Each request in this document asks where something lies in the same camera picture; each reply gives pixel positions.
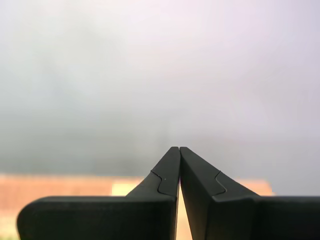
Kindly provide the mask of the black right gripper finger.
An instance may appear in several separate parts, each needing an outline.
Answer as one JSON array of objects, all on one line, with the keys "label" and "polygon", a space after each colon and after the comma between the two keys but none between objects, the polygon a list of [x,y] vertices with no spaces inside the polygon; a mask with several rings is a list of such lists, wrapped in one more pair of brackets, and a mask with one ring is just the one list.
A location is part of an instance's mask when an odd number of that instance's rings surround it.
[{"label": "black right gripper finger", "polygon": [[50,196],[17,217],[22,240],[173,240],[181,154],[171,147],[125,196]]},{"label": "black right gripper finger", "polygon": [[317,196],[261,196],[187,147],[180,148],[180,184],[195,240],[317,240]]}]

